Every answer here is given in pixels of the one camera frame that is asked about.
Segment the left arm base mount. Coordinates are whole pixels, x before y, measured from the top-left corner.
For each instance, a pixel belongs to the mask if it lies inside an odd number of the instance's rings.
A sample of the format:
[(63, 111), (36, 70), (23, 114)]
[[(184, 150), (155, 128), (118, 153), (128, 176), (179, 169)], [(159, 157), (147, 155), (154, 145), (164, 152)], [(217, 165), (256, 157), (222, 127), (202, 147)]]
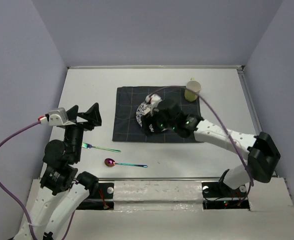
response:
[(98, 189), (83, 200), (77, 210), (105, 211), (114, 209), (114, 183), (100, 182)]

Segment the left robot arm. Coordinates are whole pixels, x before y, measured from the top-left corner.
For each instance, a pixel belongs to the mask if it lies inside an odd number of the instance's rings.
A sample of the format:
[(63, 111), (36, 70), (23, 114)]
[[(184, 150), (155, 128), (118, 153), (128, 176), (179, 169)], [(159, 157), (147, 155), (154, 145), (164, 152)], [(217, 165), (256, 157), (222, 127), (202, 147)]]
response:
[(89, 172), (79, 173), (73, 165), (81, 160), (83, 135), (102, 125), (99, 104), (86, 112), (78, 105), (50, 110), (38, 118), (41, 125), (64, 129), (63, 140), (49, 141), (42, 161), (46, 169), (34, 204), (15, 240), (52, 240), (80, 203), (97, 194), (99, 179)]

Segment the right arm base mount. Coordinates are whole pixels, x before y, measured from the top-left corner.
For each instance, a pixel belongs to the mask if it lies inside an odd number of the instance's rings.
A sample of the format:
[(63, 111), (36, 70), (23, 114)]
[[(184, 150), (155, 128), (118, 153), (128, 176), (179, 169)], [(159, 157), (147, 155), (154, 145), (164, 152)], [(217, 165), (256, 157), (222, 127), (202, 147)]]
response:
[(223, 187), (219, 182), (202, 183), (204, 210), (249, 210), (248, 191), (245, 185), (237, 189)]

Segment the iridescent spoon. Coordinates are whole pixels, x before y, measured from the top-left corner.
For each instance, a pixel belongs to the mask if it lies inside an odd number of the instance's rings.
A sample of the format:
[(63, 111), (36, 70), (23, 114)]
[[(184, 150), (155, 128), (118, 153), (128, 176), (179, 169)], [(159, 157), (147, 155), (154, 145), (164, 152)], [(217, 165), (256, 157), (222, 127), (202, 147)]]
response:
[(104, 160), (104, 164), (107, 167), (113, 167), (113, 166), (116, 166), (116, 165), (129, 166), (129, 167), (140, 167), (140, 168), (147, 168), (148, 167), (148, 165), (145, 165), (145, 164), (120, 163), (120, 162), (116, 162), (115, 160), (113, 160), (111, 158), (106, 158)]

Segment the iridescent fork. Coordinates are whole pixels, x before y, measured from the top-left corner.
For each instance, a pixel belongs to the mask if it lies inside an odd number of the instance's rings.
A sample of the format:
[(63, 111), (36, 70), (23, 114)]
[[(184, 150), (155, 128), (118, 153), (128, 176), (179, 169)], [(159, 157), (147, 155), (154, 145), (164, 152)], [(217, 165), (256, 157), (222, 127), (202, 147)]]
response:
[(114, 153), (121, 153), (121, 151), (118, 149), (105, 148), (105, 147), (101, 147), (101, 146), (94, 146), (94, 145), (91, 145), (91, 144), (85, 143), (85, 142), (83, 142), (81, 146), (85, 149), (98, 149), (98, 150), (109, 151), (109, 152), (114, 152)]

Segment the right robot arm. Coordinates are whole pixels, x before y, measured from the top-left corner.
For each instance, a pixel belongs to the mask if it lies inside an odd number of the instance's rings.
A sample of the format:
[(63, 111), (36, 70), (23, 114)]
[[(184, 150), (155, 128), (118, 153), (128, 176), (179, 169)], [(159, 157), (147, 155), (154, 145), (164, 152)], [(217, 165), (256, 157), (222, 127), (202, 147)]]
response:
[(171, 99), (153, 95), (136, 110), (136, 120), (146, 135), (174, 131), (183, 139), (215, 145), (240, 157), (241, 165), (227, 169), (217, 183), (222, 196), (254, 181), (269, 183), (281, 158), (272, 137), (266, 132), (245, 134), (214, 124), (201, 115), (186, 114)]

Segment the cream cup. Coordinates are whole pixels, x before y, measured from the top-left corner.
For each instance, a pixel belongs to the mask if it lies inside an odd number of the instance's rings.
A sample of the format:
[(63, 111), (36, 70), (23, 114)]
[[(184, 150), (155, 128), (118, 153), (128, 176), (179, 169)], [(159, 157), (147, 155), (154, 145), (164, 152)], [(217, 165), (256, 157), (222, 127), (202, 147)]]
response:
[(202, 89), (201, 84), (192, 77), (185, 86), (184, 98), (188, 102), (194, 102), (198, 99), (198, 94)]

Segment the blue floral white plate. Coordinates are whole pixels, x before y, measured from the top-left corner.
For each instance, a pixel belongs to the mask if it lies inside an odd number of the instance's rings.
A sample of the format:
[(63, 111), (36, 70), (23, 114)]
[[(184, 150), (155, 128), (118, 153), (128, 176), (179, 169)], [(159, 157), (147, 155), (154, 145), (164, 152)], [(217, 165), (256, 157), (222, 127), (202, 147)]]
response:
[(151, 104), (143, 101), (136, 109), (135, 118), (139, 126), (142, 128), (142, 117), (147, 115), (151, 110)]

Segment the dark grey checked cloth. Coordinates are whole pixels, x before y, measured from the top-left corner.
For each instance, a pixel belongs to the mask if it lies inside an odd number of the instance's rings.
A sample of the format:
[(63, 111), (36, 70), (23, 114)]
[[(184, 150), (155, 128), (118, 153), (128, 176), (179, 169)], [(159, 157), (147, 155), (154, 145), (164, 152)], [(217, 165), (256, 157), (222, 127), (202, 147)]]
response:
[[(160, 86), (122, 86), (116, 91), (116, 106), (112, 140), (114, 142), (178, 144), (195, 143), (193, 138), (182, 138), (172, 130), (159, 134), (145, 135), (137, 110), (144, 103), (147, 95), (160, 89)], [(200, 114), (200, 101), (188, 102), (182, 88), (167, 88), (157, 94), (164, 99), (171, 99), (178, 104), (185, 114)]]

